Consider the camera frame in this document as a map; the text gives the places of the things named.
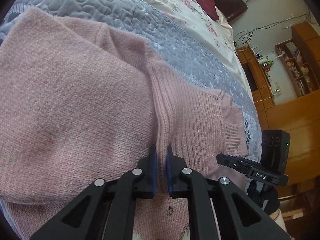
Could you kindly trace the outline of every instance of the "gray quilted bedspread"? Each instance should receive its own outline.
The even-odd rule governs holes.
[[[249,157],[260,160],[261,132],[257,112],[239,82],[215,56],[162,12],[142,0],[16,0],[0,27],[0,39],[28,7],[53,16],[70,16],[106,23],[147,38],[172,68],[190,83],[221,89],[242,107]]]

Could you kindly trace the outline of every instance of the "folded sweater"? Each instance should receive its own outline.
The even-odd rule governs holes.
[[[148,42],[106,24],[29,8],[0,47],[0,199],[23,239],[96,178],[135,168],[156,143],[159,188],[137,203],[142,240],[188,234],[185,199],[168,197],[167,146],[208,178],[243,175],[219,153],[247,155],[240,108],[195,87]]]

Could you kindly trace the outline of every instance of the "power outlet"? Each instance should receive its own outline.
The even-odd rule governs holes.
[[[275,86],[276,86],[276,89],[279,89],[279,90],[281,89],[278,81],[275,82]]]

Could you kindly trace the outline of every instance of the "metal rivet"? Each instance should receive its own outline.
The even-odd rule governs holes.
[[[134,175],[140,175],[142,173],[142,169],[134,169],[134,170],[132,170],[132,173]]]
[[[97,186],[97,187],[100,187],[104,184],[104,179],[96,179],[94,181],[94,184]]]
[[[183,172],[184,174],[191,174],[191,173],[192,173],[192,169],[190,169],[190,168],[183,168],[183,169],[182,169],[182,172]]]
[[[228,185],[230,183],[230,179],[223,177],[220,179],[220,183],[223,185]]]

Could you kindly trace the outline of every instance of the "gloved hand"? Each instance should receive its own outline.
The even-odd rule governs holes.
[[[260,208],[263,207],[263,203],[265,200],[268,200],[268,203],[264,209],[265,213],[267,213],[269,216],[276,212],[278,208],[280,207],[280,201],[278,192],[274,187],[270,188],[267,191],[259,192],[257,190],[257,183],[255,180],[252,180],[250,182],[250,186],[247,190],[248,197],[253,200]]]

